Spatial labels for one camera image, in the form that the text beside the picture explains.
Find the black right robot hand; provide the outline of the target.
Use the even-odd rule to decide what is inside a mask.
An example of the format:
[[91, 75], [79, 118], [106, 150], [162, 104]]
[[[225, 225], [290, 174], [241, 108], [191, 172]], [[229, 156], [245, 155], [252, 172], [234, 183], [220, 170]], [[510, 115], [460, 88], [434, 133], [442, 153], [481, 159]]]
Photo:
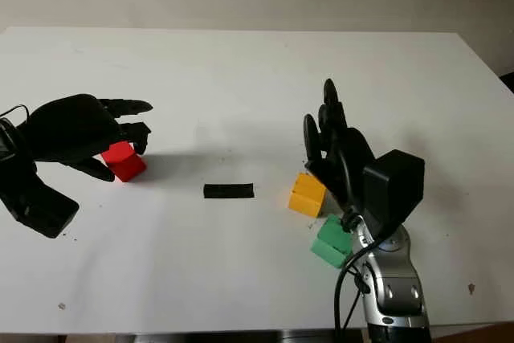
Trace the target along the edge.
[[323, 86], [323, 104], [318, 118], [304, 116], [305, 167], [327, 188], [336, 204], [344, 211], [365, 212], [376, 218], [386, 213], [376, 193], [365, 192], [365, 167], [376, 162], [364, 135], [350, 127], [342, 102], [332, 79]]

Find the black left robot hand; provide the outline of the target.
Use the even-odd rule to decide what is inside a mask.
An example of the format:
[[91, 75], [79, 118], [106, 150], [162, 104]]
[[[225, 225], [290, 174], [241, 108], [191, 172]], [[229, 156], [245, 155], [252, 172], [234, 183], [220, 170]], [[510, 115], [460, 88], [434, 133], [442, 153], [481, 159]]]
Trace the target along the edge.
[[98, 99], [77, 94], [48, 102], [18, 126], [35, 161], [57, 162], [106, 182], [115, 174], [95, 156], [127, 141], [136, 153], [145, 152], [149, 127], [143, 122], [121, 124], [122, 116], [148, 112], [143, 100]]

